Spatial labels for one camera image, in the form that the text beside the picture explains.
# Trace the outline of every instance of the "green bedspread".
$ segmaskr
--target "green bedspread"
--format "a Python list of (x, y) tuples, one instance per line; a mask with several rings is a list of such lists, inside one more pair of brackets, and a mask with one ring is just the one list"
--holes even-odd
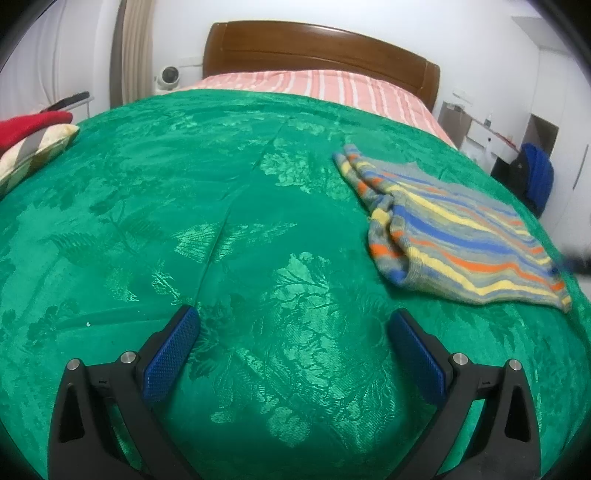
[(0, 419), (41, 473), (67, 360), (139, 348), (182, 302), (203, 331), (157, 412), (206, 480), (384, 478), (433, 414), (384, 335), (398, 307), (475, 362), (521, 360), (548, 469), (588, 407), (591, 305), (571, 277), (569, 314), (388, 285), (330, 158), (350, 142), (512, 204), (557, 255), (466, 157), (366, 112), (195, 90), (94, 117), (0, 202)]

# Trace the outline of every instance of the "striped towel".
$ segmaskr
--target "striped towel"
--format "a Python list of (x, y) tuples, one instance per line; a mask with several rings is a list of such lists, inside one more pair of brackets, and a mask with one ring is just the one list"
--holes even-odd
[(354, 145), (333, 159), (371, 212), (369, 253), (395, 285), (465, 303), (570, 310), (560, 274), (512, 207), (414, 163), (363, 157)]

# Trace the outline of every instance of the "blue gripper pad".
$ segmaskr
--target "blue gripper pad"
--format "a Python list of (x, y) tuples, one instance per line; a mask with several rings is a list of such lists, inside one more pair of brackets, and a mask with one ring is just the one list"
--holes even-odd
[[(447, 387), (451, 383), (453, 375), (451, 365), (447, 361), (449, 353), (435, 337), (427, 335), (404, 309), (396, 310), (392, 314), (387, 330), (398, 358), (411, 374), (423, 399), (427, 403), (441, 407), (447, 398)], [(428, 340), (428, 337), (432, 338), (429, 342), (430, 346), (433, 346), (434, 342), (439, 344), (435, 345), (435, 347), (439, 347), (437, 348), (439, 360), (431, 354), (424, 341)], [(449, 366), (449, 369), (445, 364), (442, 364), (442, 360)]]
[[(172, 331), (163, 339), (161, 336), (166, 335), (170, 327)], [(191, 306), (183, 306), (167, 327), (152, 335), (140, 350), (142, 355), (144, 348), (150, 349), (150, 342), (161, 341), (160, 348), (144, 368), (142, 397), (146, 402), (152, 403), (166, 397), (199, 336), (199, 330), (200, 319), (197, 310)]]

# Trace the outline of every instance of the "pillow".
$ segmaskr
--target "pillow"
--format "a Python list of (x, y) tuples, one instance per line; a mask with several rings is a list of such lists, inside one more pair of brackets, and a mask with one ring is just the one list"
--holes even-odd
[(80, 128), (58, 124), (38, 130), (9, 148), (0, 157), (0, 199), (62, 153)]

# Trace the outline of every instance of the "security camera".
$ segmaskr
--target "security camera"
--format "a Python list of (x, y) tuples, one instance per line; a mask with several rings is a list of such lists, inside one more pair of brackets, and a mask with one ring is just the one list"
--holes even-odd
[(164, 67), (156, 78), (156, 94), (167, 93), (178, 86), (180, 74), (176, 67)]

